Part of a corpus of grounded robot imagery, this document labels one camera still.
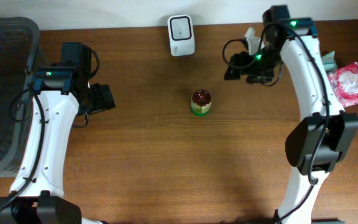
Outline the green lid jar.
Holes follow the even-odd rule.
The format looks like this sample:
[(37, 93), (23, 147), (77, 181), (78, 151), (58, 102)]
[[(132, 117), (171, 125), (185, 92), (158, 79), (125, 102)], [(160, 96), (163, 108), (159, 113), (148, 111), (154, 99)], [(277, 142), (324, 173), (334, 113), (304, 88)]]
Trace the green lid jar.
[(207, 90), (196, 90), (191, 96), (191, 111), (196, 116), (206, 116), (212, 103), (212, 96)]

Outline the teal wipes packet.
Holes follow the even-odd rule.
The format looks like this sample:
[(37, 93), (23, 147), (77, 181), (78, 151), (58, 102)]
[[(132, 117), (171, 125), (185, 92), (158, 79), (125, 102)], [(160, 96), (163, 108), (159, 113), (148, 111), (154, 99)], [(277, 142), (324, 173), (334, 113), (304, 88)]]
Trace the teal wipes packet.
[(323, 67), (327, 73), (334, 72), (335, 70), (338, 69), (334, 56), (335, 56), (335, 51), (332, 51), (321, 57)]

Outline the red purple tissue pack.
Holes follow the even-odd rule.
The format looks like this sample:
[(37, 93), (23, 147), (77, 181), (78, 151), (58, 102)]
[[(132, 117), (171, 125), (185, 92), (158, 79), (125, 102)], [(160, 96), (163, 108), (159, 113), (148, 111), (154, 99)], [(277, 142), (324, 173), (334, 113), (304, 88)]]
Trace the red purple tissue pack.
[(358, 104), (358, 63), (328, 73), (333, 92), (344, 108)]

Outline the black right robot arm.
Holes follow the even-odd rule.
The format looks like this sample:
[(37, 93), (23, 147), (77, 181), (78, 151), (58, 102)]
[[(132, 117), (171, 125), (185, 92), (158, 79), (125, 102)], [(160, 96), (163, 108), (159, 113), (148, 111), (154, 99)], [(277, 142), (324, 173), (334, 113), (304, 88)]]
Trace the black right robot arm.
[(300, 109), (300, 123), (285, 141), (291, 167), (283, 202), (273, 223), (311, 223), (319, 190), (344, 160), (358, 130), (358, 117), (336, 98), (321, 60), (318, 30), (309, 17), (292, 18), (286, 5), (267, 9), (260, 37), (252, 30), (241, 39), (245, 51), (226, 59), (225, 80), (273, 86), (276, 67), (286, 67)]

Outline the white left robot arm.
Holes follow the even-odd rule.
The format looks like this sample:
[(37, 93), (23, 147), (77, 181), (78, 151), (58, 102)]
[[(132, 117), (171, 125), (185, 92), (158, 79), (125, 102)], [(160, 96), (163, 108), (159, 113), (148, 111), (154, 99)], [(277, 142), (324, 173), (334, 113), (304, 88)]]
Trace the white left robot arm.
[(32, 95), (32, 117), (21, 167), (9, 195), (0, 197), (0, 223), (91, 223), (63, 198), (63, 168), (74, 120), (115, 108), (108, 85), (91, 84), (97, 53), (65, 42), (60, 61), (41, 67), (24, 90)]

